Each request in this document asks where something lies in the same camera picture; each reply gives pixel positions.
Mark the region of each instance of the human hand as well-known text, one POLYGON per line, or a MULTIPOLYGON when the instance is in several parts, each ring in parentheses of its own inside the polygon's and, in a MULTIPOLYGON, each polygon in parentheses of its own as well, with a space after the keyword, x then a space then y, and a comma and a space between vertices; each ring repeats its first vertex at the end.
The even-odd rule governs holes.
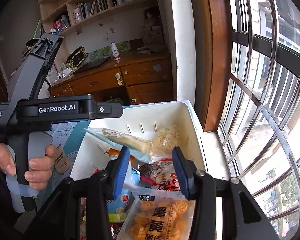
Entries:
MULTIPOLYGON (((25 178, 34 189, 44 189, 52 176, 53 156, 56 148, 53 145, 46 147, 46 155, 29 160, 29 167, 33 171, 26 171, 25 178)), ((4 144, 0 143, 0 169, 10 175, 16 174, 14 160, 4 144)))

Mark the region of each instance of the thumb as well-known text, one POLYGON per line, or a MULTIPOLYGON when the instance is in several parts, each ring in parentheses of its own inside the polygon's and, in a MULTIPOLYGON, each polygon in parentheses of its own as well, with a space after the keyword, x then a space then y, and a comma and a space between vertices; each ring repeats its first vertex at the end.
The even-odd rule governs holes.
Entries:
POLYGON ((6 171, 12 176, 16 174, 16 167, 13 158, 8 149, 2 143, 0 143, 0 169, 3 172, 6 171))

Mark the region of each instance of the blue sticker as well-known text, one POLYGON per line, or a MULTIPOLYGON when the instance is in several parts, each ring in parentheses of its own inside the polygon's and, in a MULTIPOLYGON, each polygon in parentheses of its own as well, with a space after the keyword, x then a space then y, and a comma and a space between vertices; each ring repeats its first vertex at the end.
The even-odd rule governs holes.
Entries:
POLYGON ((153 68, 154 68, 154 70, 156 70, 158 72, 161 71, 161 65, 160 64, 153 66, 153 68))

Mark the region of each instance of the white storage bin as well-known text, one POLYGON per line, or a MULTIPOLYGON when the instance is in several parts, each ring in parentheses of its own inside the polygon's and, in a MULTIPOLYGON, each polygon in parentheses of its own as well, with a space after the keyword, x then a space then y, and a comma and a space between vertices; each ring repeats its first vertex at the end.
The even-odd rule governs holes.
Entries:
MULTIPOLYGON (((206 170, 206 163, 200 135, 202 127, 189 101, 155 103, 130 106, 123 110, 120 118, 92 120, 89 127, 109 128, 132 134, 140 138, 152 140, 156 131, 162 126, 178 124, 182 133, 188 136, 186 145, 180 148, 186 159, 192 160, 197 169, 206 170)), ((97 162, 100 154, 99 146, 109 148, 109 145, 89 133, 86 133, 75 160, 71 178, 74 180, 90 177, 94 172, 91 163, 97 162)))

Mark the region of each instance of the wooden desk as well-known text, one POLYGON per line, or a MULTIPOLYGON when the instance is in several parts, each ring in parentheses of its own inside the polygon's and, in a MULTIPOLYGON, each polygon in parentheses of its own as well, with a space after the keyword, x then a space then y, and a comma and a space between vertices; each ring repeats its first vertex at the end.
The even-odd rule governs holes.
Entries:
POLYGON ((101 67, 71 75, 52 87, 52 95, 92 94, 96 101, 120 98, 127 105, 173 100, 171 58, 168 51, 138 54, 120 53, 101 67))

